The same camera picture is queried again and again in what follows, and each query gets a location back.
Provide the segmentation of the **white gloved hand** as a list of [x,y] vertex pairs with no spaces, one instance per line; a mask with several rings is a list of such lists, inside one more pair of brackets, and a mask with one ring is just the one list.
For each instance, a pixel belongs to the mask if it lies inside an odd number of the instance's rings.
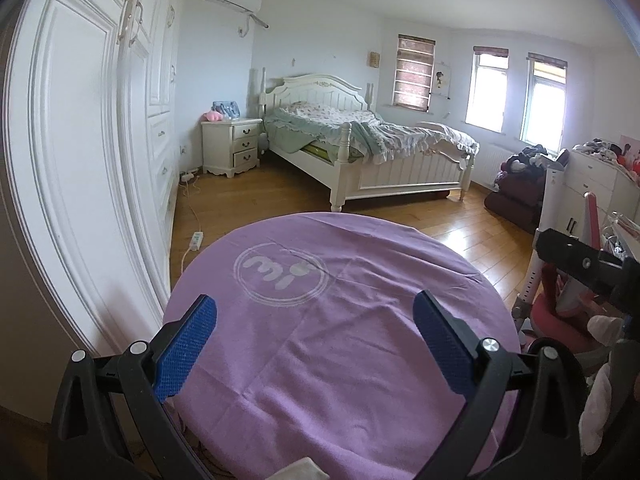
[[[612,347],[620,339],[624,321],[621,318],[610,318],[595,315],[590,318],[588,332],[597,342],[605,347]],[[590,456],[600,448],[608,416],[611,414],[612,386],[611,369],[604,364],[598,370],[579,419],[579,437],[582,454]]]

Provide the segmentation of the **pink grey desk chair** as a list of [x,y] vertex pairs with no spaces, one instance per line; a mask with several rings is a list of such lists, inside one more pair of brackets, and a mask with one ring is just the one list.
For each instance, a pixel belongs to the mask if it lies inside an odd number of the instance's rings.
[[[596,194],[585,193],[582,206],[582,234],[578,240],[620,260],[630,257],[632,253],[622,235],[624,218],[616,214],[601,232]],[[589,319],[604,312],[595,292],[553,264],[543,262],[537,254],[530,258],[525,288],[512,308],[523,350],[533,350],[550,338],[567,346],[585,370],[599,367],[608,357],[608,346],[597,342],[587,330]]]

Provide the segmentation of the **left window with blind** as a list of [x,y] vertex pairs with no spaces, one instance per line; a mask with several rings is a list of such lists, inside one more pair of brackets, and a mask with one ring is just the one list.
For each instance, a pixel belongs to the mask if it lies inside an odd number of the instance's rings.
[[399,35],[392,104],[426,113],[431,107],[436,42]]

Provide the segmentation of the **white wardrobe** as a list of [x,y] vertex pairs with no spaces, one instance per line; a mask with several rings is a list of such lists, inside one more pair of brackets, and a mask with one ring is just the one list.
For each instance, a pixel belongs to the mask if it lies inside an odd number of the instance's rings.
[[26,0],[6,82],[10,185],[35,264],[92,352],[160,328],[178,186],[180,0]]

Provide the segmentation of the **purple round tablecloth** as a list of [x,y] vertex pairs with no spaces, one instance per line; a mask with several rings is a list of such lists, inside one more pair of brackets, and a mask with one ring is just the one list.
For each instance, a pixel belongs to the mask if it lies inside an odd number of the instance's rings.
[[423,233],[356,214],[291,214],[209,245],[165,312],[212,297],[217,325],[175,408],[239,479],[303,457],[333,479],[411,479],[464,400],[413,322],[430,292],[479,337],[518,335],[498,292]]

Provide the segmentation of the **white wooden bed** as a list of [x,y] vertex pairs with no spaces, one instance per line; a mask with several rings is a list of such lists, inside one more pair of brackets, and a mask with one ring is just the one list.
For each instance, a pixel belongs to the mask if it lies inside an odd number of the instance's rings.
[[333,75],[285,77],[258,104],[268,148],[330,190],[330,206],[349,200],[469,191],[480,151],[472,136],[438,122],[386,122],[365,94]]

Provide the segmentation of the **white power strip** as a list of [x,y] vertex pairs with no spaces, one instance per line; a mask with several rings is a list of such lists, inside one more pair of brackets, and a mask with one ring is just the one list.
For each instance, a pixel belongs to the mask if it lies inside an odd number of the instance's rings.
[[198,252],[201,249],[204,240],[204,233],[202,231],[196,231],[192,234],[189,244],[190,252]]

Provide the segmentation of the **dark clothes pile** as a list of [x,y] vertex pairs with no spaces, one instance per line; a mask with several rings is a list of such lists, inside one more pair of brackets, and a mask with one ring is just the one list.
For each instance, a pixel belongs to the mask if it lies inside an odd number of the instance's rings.
[[565,167],[568,163],[567,149],[563,148],[559,155],[549,156],[547,150],[537,144],[511,155],[500,166],[494,181],[495,189],[484,200],[485,208],[534,234],[539,226],[546,168],[550,162],[558,162]]

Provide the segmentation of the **white nightstand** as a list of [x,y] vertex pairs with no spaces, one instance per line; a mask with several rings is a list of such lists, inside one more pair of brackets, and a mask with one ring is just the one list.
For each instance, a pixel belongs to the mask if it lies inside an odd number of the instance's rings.
[[233,178],[259,166],[258,138],[262,121],[239,118],[201,122],[203,171]]

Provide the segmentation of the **white study desk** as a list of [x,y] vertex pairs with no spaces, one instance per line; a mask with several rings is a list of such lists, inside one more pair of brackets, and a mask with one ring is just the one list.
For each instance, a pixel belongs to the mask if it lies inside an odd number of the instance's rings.
[[639,185],[619,164],[576,150],[565,151],[562,171],[550,166],[551,185],[544,194],[539,229],[556,229],[579,236],[586,225],[584,196],[596,196],[600,228],[613,214],[636,220],[639,214]]

